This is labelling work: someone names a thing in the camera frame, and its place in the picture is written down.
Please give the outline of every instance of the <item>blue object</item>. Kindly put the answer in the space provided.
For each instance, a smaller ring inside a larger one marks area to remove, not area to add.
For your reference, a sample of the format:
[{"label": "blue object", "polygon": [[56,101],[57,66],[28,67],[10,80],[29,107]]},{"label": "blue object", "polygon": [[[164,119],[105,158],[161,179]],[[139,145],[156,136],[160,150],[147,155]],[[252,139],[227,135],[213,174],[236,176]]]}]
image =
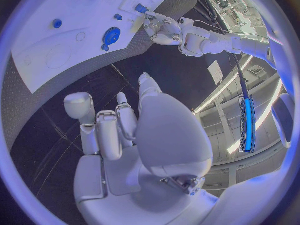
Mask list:
[{"label": "blue object", "polygon": [[245,143],[245,152],[250,152],[252,148],[252,109],[250,105],[250,99],[245,99],[245,107],[246,107],[246,119],[247,119],[247,127],[246,127],[246,143]]},{"label": "blue object", "polygon": [[118,13],[116,15],[114,15],[114,18],[117,19],[118,21],[123,20],[123,17]]},{"label": "blue object", "polygon": [[63,25],[63,21],[60,19],[55,19],[52,24],[55,29],[59,29]]},{"label": "blue object", "polygon": [[102,39],[104,43],[101,47],[102,50],[107,52],[110,49],[109,45],[114,44],[119,40],[120,34],[121,30],[115,26],[108,29]]},{"label": "blue object", "polygon": [[142,4],[139,4],[136,6],[135,10],[141,14],[145,14],[145,12],[149,11],[149,9],[147,9],[145,6],[143,6]]}]

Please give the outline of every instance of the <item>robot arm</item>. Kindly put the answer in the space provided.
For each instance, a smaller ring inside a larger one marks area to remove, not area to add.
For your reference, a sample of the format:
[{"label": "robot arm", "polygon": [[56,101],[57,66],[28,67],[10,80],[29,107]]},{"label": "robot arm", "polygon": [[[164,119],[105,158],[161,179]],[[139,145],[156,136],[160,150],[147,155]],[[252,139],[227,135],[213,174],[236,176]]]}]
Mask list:
[{"label": "robot arm", "polygon": [[160,45],[178,46],[186,56],[202,57],[204,54],[245,53],[260,58],[272,67],[274,59],[268,43],[241,38],[236,34],[219,34],[194,26],[192,19],[182,17],[176,22],[170,17],[144,10],[144,29],[151,40]]}]

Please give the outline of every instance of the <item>black floor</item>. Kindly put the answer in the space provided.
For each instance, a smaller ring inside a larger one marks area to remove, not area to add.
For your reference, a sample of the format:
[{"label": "black floor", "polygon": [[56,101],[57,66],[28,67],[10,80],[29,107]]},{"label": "black floor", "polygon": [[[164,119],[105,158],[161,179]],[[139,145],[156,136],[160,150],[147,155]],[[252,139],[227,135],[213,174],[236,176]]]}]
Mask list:
[{"label": "black floor", "polygon": [[[192,10],[187,18],[202,20]],[[201,23],[199,27],[209,29]],[[79,122],[68,117],[64,98],[76,92],[92,95],[95,110],[115,110],[119,92],[127,95],[138,112],[138,78],[149,73],[163,92],[170,94],[189,109],[199,106],[216,89],[208,67],[217,60],[224,77],[235,66],[223,52],[203,57],[181,55],[177,47],[154,44],[146,53],[114,66],[102,68],[70,85],[49,100],[25,125],[17,137],[11,156],[33,194],[67,224],[86,224],[77,210],[73,182],[77,164],[83,156]]]}]

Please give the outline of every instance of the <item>dark floor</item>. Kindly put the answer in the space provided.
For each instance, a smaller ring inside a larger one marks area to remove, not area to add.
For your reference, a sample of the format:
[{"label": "dark floor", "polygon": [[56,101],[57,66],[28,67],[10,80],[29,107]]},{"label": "dark floor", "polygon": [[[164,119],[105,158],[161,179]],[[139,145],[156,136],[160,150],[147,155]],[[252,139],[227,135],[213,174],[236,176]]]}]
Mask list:
[{"label": "dark floor", "polygon": [[[185,17],[203,20],[194,10]],[[210,29],[202,23],[197,25]],[[143,55],[114,64],[124,77],[110,65],[73,83],[38,110],[17,137],[11,156],[23,180],[33,194],[67,224],[86,224],[77,210],[73,193],[76,167],[84,155],[80,126],[66,114],[65,96],[88,92],[93,97],[96,112],[99,112],[115,110],[116,96],[124,92],[137,113],[138,78],[147,72],[163,92],[192,109],[217,87],[207,69],[215,60],[218,60],[224,77],[235,66],[229,63],[226,52],[196,58],[181,55],[177,47],[154,44]]]}]

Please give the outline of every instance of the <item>white robotic arm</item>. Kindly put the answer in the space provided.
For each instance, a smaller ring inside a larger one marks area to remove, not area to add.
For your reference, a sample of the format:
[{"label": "white robotic arm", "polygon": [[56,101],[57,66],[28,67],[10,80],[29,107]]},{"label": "white robotic arm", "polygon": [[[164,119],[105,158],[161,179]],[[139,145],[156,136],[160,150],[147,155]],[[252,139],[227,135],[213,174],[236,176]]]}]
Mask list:
[{"label": "white robotic arm", "polygon": [[245,53],[260,58],[274,67],[268,43],[241,38],[236,34],[219,34],[194,26],[194,21],[182,17],[176,22],[170,17],[146,11],[144,29],[151,40],[160,45],[178,46],[186,56],[202,57],[204,54]]}]

